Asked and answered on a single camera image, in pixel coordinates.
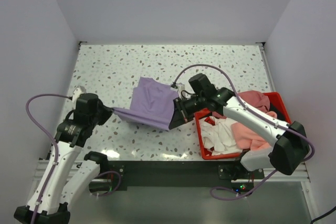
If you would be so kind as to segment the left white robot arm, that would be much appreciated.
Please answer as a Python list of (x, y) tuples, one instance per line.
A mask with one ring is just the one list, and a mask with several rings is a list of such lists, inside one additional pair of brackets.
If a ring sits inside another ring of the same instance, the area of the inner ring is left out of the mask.
[(53, 146), (40, 183), (26, 205), (17, 207), (14, 213), (20, 223), (68, 223), (71, 205), (91, 181), (111, 172), (107, 156), (91, 151), (69, 177), (86, 140), (113, 112), (93, 93), (73, 95), (70, 99), (75, 101), (75, 108), (58, 125), (56, 135), (50, 137)]

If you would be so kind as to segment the purple t shirt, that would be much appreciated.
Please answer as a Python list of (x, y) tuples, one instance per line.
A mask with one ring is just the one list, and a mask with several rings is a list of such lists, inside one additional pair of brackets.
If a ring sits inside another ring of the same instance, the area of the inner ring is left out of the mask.
[(178, 97), (179, 93), (169, 85), (141, 77), (138, 86), (133, 89), (130, 108), (115, 107), (113, 113), (127, 122), (168, 131), (174, 113), (174, 100)]

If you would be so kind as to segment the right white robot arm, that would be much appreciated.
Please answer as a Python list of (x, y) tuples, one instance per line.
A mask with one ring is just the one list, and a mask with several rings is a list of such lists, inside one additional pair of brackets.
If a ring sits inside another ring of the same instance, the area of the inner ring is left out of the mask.
[(232, 90), (217, 89), (205, 74), (199, 73), (188, 82), (194, 94), (190, 98), (173, 100), (174, 112), (169, 129), (190, 122), (196, 112), (208, 109), (241, 123), (270, 145), (264, 150), (245, 153), (234, 165), (237, 177), (246, 178), (252, 171), (263, 168), (274, 168), (282, 174), (291, 175), (300, 163), (314, 154), (301, 123), (287, 123), (261, 112)]

